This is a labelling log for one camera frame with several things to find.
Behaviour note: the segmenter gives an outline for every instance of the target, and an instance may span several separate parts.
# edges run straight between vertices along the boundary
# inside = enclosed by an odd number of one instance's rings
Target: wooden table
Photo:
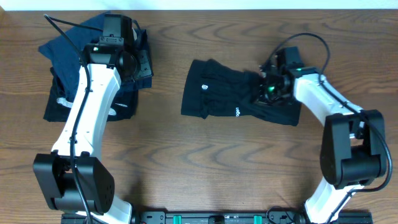
[[[64,123],[43,119],[51,63],[37,47],[58,36],[44,12],[6,12],[0,25],[0,222],[59,223],[32,171],[49,153]],[[46,12],[83,22],[100,12]],[[193,59],[214,58],[236,70],[258,70],[271,50],[298,32],[313,32],[332,53],[326,76],[348,99],[378,109],[398,157],[397,11],[123,11],[148,29],[153,87],[139,92],[137,114],[108,123],[103,164],[116,193],[135,206],[176,210],[266,210],[298,207],[322,173],[323,128],[303,108],[297,127],[251,116],[180,115]],[[298,45],[307,65],[321,67],[316,39]],[[375,181],[373,186],[382,180]],[[382,192],[357,194],[345,209],[370,210],[376,223],[398,220],[398,175]]]

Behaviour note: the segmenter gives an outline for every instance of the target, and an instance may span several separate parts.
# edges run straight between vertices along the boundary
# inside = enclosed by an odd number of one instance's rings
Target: black cable
[[[380,142],[381,142],[381,144],[383,145],[383,148],[384,148],[384,150],[385,150],[386,156],[387,156],[387,163],[388,163],[388,166],[387,166],[387,175],[386,175],[386,178],[384,179],[384,182],[383,182],[380,186],[375,187],[375,188],[372,188],[372,189],[353,189],[353,190],[350,190],[349,192],[347,192],[347,194],[345,195],[345,197],[343,198],[343,200],[338,204],[338,206],[335,208],[335,210],[330,214],[330,216],[329,216],[329,218],[328,218],[328,220],[327,220],[327,222],[326,222],[326,224],[329,224],[329,223],[331,222],[331,219],[335,216],[335,214],[338,212],[338,210],[345,204],[345,202],[348,200],[348,198],[353,196],[353,193],[356,193],[356,192],[377,192],[377,191],[379,191],[379,190],[382,190],[384,187],[386,187],[386,186],[388,185],[388,183],[390,182],[391,177],[392,177],[392,159],[391,159],[391,152],[390,152],[390,149],[388,148],[387,142],[386,142],[386,140],[384,139],[384,137],[382,136],[382,134],[379,132],[379,130],[377,130],[377,128],[376,128],[376,127],[375,127],[375,126],[374,126],[362,113],[359,113],[359,112],[355,111],[352,107],[350,107],[349,105],[347,105],[347,104],[349,103],[349,101],[343,101],[343,100],[341,100],[341,99],[338,98],[331,90],[329,90],[329,89],[325,86],[325,84],[324,84],[325,81],[322,80],[322,74],[324,74],[324,71],[325,71],[325,69],[326,69],[326,67],[327,67],[327,65],[328,65],[328,63],[329,63],[329,59],[330,59],[330,49],[329,49],[328,44],[326,43],[325,40],[322,39],[322,37],[320,37],[320,36],[318,36],[318,35],[316,35],[316,34],[305,33],[305,32],[304,32],[304,33],[299,33],[299,34],[292,35],[292,36],[288,37],[287,39],[285,39],[284,41],[282,41],[282,42],[274,49],[274,51],[272,51],[272,53],[270,54],[270,56],[269,56],[269,58],[267,59],[267,61],[265,62],[265,64],[267,65],[267,63],[270,63],[270,62],[271,62],[271,59],[272,59],[272,57],[274,56],[274,54],[276,54],[276,52],[277,52],[284,44],[286,44],[286,43],[287,43],[288,41],[290,41],[291,39],[296,38],[296,37],[299,37],[299,36],[302,36],[302,35],[308,35],[308,36],[317,38],[318,40],[320,40],[320,41],[323,43],[323,45],[324,45],[325,48],[326,48],[326,54],[327,54],[327,55],[326,55],[326,61],[325,61],[325,64],[322,66],[321,72],[318,74],[318,82],[319,82],[319,84],[320,84],[320,85],[322,86],[322,88],[323,88],[330,96],[332,96],[337,102],[339,102],[342,106],[344,106],[345,108],[347,108],[348,110],[350,110],[350,111],[351,111],[352,113],[354,113],[355,115],[359,116],[359,117],[361,118],[361,120],[362,120],[366,125],[369,126],[369,128],[376,134],[377,138],[380,140]]]
[[[325,64],[322,66],[322,70],[321,70],[321,73],[323,73],[323,72],[325,71],[326,67],[328,66],[329,59],[330,59],[330,50],[329,50],[329,46],[328,46],[328,44],[325,42],[325,40],[322,39],[322,37],[320,37],[320,36],[318,36],[318,35],[316,35],[316,34],[311,34],[311,33],[307,33],[307,32],[303,32],[303,33],[299,33],[299,34],[294,34],[294,35],[292,35],[292,36],[286,38],[284,41],[282,41],[282,42],[272,51],[272,53],[269,55],[269,57],[268,57],[268,59],[266,60],[265,64],[270,63],[271,60],[272,60],[272,57],[274,56],[274,54],[276,54],[276,52],[277,52],[283,45],[285,45],[288,41],[290,41],[290,40],[292,40],[292,39],[294,39],[294,38],[296,38],[296,37],[303,36],[303,35],[315,37],[315,38],[317,38],[318,40],[320,40],[320,41],[323,43],[323,45],[325,46],[327,56],[326,56]]]
[[[141,28],[139,27],[138,22],[137,22],[135,19],[132,20],[132,23],[134,23],[134,24],[136,25],[137,30],[138,30],[138,32],[139,32],[139,35],[138,35],[138,37],[137,37],[138,42],[136,43],[136,47],[137,47],[137,48],[141,48],[142,30],[141,30]]]
[[[69,37],[52,21],[51,17],[49,17],[46,14],[44,14],[44,17],[65,38],[65,40],[73,47],[73,49],[75,50],[77,55],[80,57],[81,63],[83,65],[83,67],[85,68],[85,72],[86,72],[87,87],[86,87],[85,95],[83,97],[83,101],[81,102],[81,106],[80,106],[79,111],[78,111],[77,116],[76,116],[75,124],[73,125],[72,135],[70,136],[70,166],[72,168],[73,179],[74,179],[74,181],[76,183],[76,188],[79,191],[81,201],[83,202],[83,205],[84,205],[85,210],[86,210],[86,215],[88,217],[87,221],[88,221],[89,224],[92,224],[93,220],[92,220],[92,217],[91,217],[90,208],[88,207],[88,203],[87,203],[86,197],[85,197],[85,195],[83,193],[83,189],[81,188],[81,184],[80,184],[79,177],[78,177],[78,171],[76,169],[76,164],[75,164],[75,162],[76,162],[75,161],[76,131],[77,131],[77,127],[79,125],[81,114],[83,112],[83,109],[85,107],[85,104],[86,104],[86,101],[87,101],[87,98],[88,98],[88,94],[89,94],[89,92],[91,90],[90,73],[89,73],[88,68],[87,68],[87,63],[86,63],[84,57],[82,56],[80,50],[73,44],[73,42],[69,39]]]
[[[90,27],[90,26],[84,26],[84,25],[81,25],[81,24],[74,24],[74,23],[72,23],[72,22],[63,21],[63,20],[60,20],[60,19],[57,19],[57,18],[48,16],[48,15],[46,15],[46,14],[45,14],[45,16],[47,16],[48,18],[50,18],[52,21],[60,22],[60,23],[63,23],[63,24],[68,24],[68,25],[71,25],[71,26],[80,27],[80,28],[85,28],[85,29],[97,30],[97,31],[101,31],[101,32],[103,31],[102,29],[97,28],[97,27]]]

